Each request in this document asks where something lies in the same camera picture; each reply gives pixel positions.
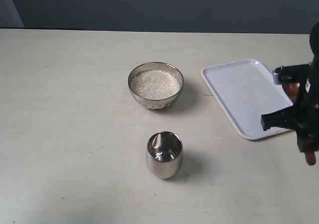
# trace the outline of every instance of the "white tray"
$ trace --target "white tray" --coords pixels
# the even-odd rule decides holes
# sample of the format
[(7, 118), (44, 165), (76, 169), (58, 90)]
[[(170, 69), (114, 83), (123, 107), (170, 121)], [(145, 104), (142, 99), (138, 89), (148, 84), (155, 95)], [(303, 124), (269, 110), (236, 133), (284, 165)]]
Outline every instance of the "white tray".
[(263, 131), (260, 124), (262, 114), (292, 105), (282, 87), (274, 84), (272, 74), (260, 61), (246, 59), (205, 67), (201, 75), (244, 138), (255, 140), (288, 131), (276, 127)]

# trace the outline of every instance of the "white table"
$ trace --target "white table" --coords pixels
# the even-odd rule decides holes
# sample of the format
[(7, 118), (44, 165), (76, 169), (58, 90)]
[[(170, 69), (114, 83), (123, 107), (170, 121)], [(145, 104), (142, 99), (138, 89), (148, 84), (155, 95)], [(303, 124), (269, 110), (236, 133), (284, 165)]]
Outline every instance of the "white table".
[[(207, 96), (201, 68), (244, 58), (273, 69), (312, 53), (307, 35), (0, 30), (0, 223), (318, 223), (319, 165), (295, 134), (247, 141)], [(167, 110), (129, 93), (148, 61), (184, 74)], [(161, 130), (185, 150), (169, 181), (145, 164)]]

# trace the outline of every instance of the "stainless steel bowl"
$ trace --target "stainless steel bowl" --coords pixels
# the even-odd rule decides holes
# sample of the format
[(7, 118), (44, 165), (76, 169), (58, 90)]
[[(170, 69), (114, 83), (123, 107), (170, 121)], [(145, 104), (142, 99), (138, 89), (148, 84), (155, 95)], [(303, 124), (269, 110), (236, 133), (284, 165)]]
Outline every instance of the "stainless steel bowl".
[[(149, 71), (149, 70), (161, 70), (161, 71), (169, 72), (172, 75), (174, 75), (177, 78), (177, 80), (178, 80), (178, 82), (180, 84), (179, 91), (175, 95), (173, 95), (173, 96), (171, 96), (169, 98), (166, 98), (166, 99), (162, 99), (162, 100), (149, 100), (149, 99), (143, 98), (143, 97), (138, 96), (137, 94), (135, 94), (133, 92), (133, 90), (132, 90), (132, 87), (131, 87), (132, 79), (136, 75), (138, 75), (140, 72)], [(167, 63), (163, 63), (163, 62), (148, 62), (148, 63), (144, 63), (144, 64), (139, 65), (138, 67), (136, 67), (129, 74), (129, 89), (130, 89), (130, 92), (131, 92), (133, 98), (139, 104), (141, 104), (142, 106), (144, 106), (144, 107), (146, 107), (148, 109), (158, 110), (158, 109), (163, 109), (165, 107), (170, 106), (170, 104), (179, 97), (180, 93), (183, 90), (183, 86), (184, 86), (184, 78), (183, 78), (183, 75), (181, 74), (181, 72), (176, 67), (174, 67), (174, 66), (172, 66), (170, 64), (167, 64)]]
[(148, 141), (146, 165), (157, 177), (174, 176), (183, 163), (183, 144), (180, 138), (168, 131), (154, 134)]

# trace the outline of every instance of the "cup rim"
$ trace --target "cup rim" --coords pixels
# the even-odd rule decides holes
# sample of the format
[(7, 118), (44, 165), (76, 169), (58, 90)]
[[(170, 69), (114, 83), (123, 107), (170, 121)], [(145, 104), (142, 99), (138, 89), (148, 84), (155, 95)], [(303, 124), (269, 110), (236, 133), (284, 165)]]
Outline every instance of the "cup rim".
[[(172, 95), (172, 96), (170, 96), (170, 97), (167, 97), (167, 98), (165, 98), (165, 99), (151, 100), (151, 99), (147, 99), (147, 98), (144, 98), (144, 97), (142, 97), (142, 96), (139, 96), (138, 94), (136, 94), (136, 93), (133, 91), (133, 89), (132, 89), (132, 87), (131, 87), (131, 83), (130, 83), (130, 76), (131, 76), (131, 74), (133, 73), (133, 71), (135, 71), (137, 68), (139, 68), (139, 67), (141, 67), (141, 66), (144, 66), (144, 65), (147, 65), (147, 64), (153, 64), (153, 63), (158, 63), (158, 64), (164, 64), (164, 65), (167, 65), (167, 66), (171, 66), (172, 68), (176, 69), (176, 70), (178, 71), (178, 73), (181, 75), (181, 86), (180, 86), (179, 90), (178, 90), (174, 95)], [(135, 67), (135, 68), (130, 72), (129, 77), (128, 77), (128, 85), (129, 85), (130, 91), (131, 91), (134, 95), (136, 95), (136, 96), (138, 96), (138, 97), (140, 97), (140, 98), (142, 98), (142, 99), (144, 99), (144, 100), (147, 100), (147, 101), (165, 101), (165, 100), (171, 99), (172, 97), (176, 96), (178, 93), (180, 93), (180, 92), (182, 91), (182, 89), (183, 89), (183, 87), (184, 87), (184, 76), (183, 76), (183, 74), (181, 73), (181, 71), (180, 71), (178, 68), (176, 68), (175, 66), (173, 66), (173, 65), (171, 65), (171, 64), (168, 64), (168, 63), (165, 63), (165, 62), (160, 62), (160, 61), (151, 61), (151, 62), (146, 62), (146, 63), (143, 63), (143, 64), (138, 65), (137, 67)]]
[[(171, 133), (171, 134), (173, 134), (173, 135), (179, 140), (179, 142), (180, 142), (180, 152), (179, 152), (179, 154), (176, 156), (175, 159), (170, 160), (170, 161), (165, 161), (165, 162), (163, 162), (163, 161), (159, 161), (159, 160), (155, 159), (155, 158), (150, 154), (150, 150), (149, 150), (150, 140), (151, 140), (155, 135), (157, 135), (157, 134), (159, 134), (159, 133)], [(158, 163), (170, 163), (170, 162), (173, 162), (174, 160), (177, 160), (177, 159), (182, 155), (182, 153), (183, 153), (183, 143), (182, 143), (180, 137), (179, 137), (177, 134), (175, 134), (175, 133), (173, 133), (173, 132), (171, 132), (171, 131), (160, 131), (160, 132), (157, 132), (157, 133), (153, 134), (153, 135), (149, 138), (146, 149), (147, 149), (148, 155), (149, 155), (149, 156), (152, 158), (152, 160), (154, 160), (155, 162), (158, 162)]]

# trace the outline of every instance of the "metal cup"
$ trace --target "metal cup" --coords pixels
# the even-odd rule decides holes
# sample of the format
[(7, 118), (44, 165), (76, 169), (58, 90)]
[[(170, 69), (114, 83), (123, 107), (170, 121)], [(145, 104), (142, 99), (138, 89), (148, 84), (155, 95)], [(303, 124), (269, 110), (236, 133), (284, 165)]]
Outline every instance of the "metal cup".
[(174, 176), (183, 162), (183, 144), (180, 138), (168, 131), (154, 134), (148, 141), (146, 165), (157, 177)]

